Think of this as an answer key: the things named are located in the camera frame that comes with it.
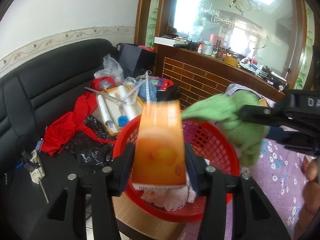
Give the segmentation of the person's right hand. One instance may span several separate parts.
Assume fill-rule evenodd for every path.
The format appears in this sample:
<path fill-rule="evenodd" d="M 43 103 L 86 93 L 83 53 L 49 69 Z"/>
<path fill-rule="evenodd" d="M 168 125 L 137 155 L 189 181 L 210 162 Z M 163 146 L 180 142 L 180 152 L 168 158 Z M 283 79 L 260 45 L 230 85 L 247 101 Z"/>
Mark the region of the person's right hand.
<path fill-rule="evenodd" d="M 295 233 L 293 239 L 298 239 L 312 219 L 319 210 L 319 184 L 317 178 L 319 177 L 319 167 L 317 160 L 313 160 L 307 166 L 304 174 L 308 180 L 303 190 L 304 205 L 299 213 L 299 220 L 295 226 Z"/>

